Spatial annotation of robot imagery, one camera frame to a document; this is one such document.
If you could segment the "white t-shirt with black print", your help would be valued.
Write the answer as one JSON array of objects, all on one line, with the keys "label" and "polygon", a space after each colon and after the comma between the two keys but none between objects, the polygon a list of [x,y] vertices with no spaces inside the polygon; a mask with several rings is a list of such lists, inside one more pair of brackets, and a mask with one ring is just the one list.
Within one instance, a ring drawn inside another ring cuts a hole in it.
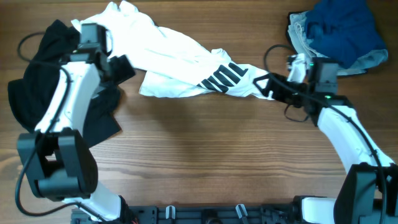
[{"label": "white t-shirt with black print", "polygon": [[154,21],[127,2],[111,2],[106,9],[85,20],[109,30],[108,47],[113,56],[125,55],[130,64],[146,71],[139,93],[158,98],[184,98],[209,92],[262,98],[253,80],[267,71],[235,63],[223,49],[207,50],[191,37],[155,25]]}]

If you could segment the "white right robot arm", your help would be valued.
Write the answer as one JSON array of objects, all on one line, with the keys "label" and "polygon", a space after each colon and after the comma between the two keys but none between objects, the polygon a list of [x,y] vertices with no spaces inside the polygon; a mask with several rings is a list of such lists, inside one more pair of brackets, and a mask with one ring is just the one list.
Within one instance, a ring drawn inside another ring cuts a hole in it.
[{"label": "white right robot arm", "polygon": [[346,170],[337,198],[297,196],[288,222],[397,223],[397,164],[371,139],[347,97],[337,95],[335,74],[314,73],[303,83],[269,73],[253,84],[264,96],[304,108]]}]

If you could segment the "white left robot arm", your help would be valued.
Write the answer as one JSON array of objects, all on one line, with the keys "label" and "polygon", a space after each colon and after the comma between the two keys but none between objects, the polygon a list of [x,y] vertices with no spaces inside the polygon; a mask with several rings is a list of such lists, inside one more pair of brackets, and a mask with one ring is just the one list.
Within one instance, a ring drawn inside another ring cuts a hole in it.
[{"label": "white left robot arm", "polygon": [[125,199],[99,182],[97,163],[83,138],[93,96],[131,78],[134,69],[124,55],[107,58],[101,53],[67,54],[54,67],[59,79],[49,107],[32,134],[19,136],[17,150],[21,176],[33,195],[63,204],[47,212],[29,212],[17,188],[18,209],[33,217],[75,206],[97,222],[138,223]]}]

